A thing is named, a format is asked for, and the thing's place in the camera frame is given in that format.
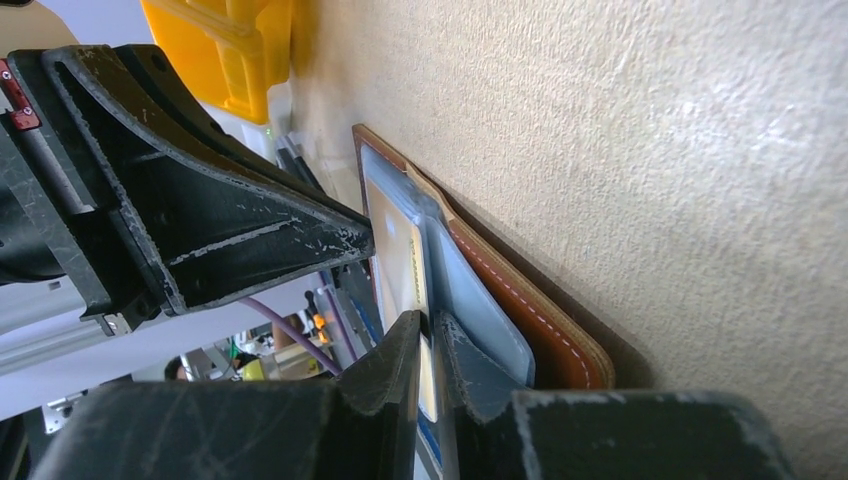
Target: machinery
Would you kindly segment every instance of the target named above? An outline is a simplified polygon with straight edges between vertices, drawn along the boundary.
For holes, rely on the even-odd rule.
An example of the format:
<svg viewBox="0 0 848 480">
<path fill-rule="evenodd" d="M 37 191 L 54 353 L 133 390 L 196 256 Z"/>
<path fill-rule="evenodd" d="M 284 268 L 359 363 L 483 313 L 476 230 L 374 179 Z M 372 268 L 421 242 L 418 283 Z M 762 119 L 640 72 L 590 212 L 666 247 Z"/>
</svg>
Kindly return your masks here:
<svg viewBox="0 0 848 480">
<path fill-rule="evenodd" d="M 367 218 L 224 134 L 156 47 L 17 51 L 0 74 L 0 283 L 67 275 L 107 335 L 374 252 Z M 450 479 L 792 476 L 744 400 L 534 391 L 444 312 L 402 313 L 334 380 L 116 384 L 74 411 L 35 478 L 403 479 L 421 449 Z"/>
</svg>

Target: brown leather wallet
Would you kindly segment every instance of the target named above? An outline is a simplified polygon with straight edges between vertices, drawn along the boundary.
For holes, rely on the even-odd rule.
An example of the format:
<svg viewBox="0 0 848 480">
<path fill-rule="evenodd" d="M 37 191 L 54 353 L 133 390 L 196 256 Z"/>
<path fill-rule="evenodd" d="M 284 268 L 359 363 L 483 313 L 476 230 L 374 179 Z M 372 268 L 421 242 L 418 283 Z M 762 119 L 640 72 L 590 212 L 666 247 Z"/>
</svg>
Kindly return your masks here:
<svg viewBox="0 0 848 480">
<path fill-rule="evenodd" d="M 450 206 L 438 185 L 365 125 L 354 125 L 353 140 L 360 183 L 361 148 L 368 145 L 438 202 L 463 256 L 533 350 L 536 388 L 588 390 L 614 386 L 612 362 L 600 345 L 469 227 Z M 362 201 L 367 214 L 364 190 Z"/>
</svg>

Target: white surface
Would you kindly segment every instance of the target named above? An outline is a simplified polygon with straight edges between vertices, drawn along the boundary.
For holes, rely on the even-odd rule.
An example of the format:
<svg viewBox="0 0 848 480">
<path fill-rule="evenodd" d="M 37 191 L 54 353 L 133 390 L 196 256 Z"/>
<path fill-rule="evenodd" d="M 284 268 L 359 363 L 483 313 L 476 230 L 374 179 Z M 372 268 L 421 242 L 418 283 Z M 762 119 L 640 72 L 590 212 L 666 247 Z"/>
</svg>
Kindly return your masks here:
<svg viewBox="0 0 848 480">
<path fill-rule="evenodd" d="M 266 290 L 255 298 L 280 315 L 288 315 L 306 308 L 303 292 L 320 285 L 318 275 L 312 274 Z M 146 369 L 155 362 L 166 362 L 181 353 L 264 323 L 268 323 L 265 317 L 238 303 L 182 317 L 160 317 L 142 324 L 129 335 L 106 339 L 0 376 L 0 392 L 14 392 L 0 398 L 0 419 Z"/>
<path fill-rule="evenodd" d="M 139 0 L 38 0 L 82 45 L 153 43 Z"/>
<path fill-rule="evenodd" d="M 340 198 L 364 122 L 596 317 L 622 385 L 741 393 L 799 478 L 848 478 L 848 4 L 303 4 L 293 125 Z"/>
</svg>

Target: black plastic bracket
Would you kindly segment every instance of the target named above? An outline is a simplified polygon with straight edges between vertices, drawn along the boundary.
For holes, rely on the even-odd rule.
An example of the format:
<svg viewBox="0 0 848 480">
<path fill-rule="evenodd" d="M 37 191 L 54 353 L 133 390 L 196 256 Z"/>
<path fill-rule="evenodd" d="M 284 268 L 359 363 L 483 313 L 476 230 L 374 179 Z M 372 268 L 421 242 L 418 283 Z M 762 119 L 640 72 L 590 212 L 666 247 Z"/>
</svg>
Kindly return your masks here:
<svg viewBox="0 0 848 480">
<path fill-rule="evenodd" d="M 225 134 L 158 47 L 8 64 L 42 125 L 3 122 L 2 180 L 107 334 L 372 255 L 367 218 Z"/>
</svg>

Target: purple cable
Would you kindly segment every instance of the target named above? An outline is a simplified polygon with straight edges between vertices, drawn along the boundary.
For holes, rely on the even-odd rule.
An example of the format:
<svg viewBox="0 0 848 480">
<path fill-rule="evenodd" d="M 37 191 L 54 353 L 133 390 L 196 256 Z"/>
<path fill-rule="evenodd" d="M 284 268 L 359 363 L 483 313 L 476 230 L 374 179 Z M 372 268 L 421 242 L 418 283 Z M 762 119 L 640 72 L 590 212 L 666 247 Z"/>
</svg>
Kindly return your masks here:
<svg viewBox="0 0 848 480">
<path fill-rule="evenodd" d="M 271 307 L 251 297 L 242 298 L 241 300 L 239 300 L 239 302 L 261 313 L 265 318 L 270 320 L 271 323 L 279 327 L 280 330 L 282 330 L 286 335 L 291 337 L 292 340 L 297 342 L 298 345 L 305 348 L 306 351 L 312 354 L 312 356 L 315 357 L 316 360 L 321 362 L 321 365 L 324 365 L 324 367 L 329 370 L 330 373 L 332 373 L 333 375 L 338 375 L 342 373 L 342 369 L 339 368 L 338 365 L 336 365 L 336 362 L 334 362 L 333 359 L 328 357 L 327 354 L 324 353 L 320 348 L 316 347 L 311 340 L 303 336 L 303 334 L 300 333 L 297 328 L 292 326 L 292 324 L 285 321 L 285 319 L 281 317 L 277 312 L 271 310 Z"/>
</svg>

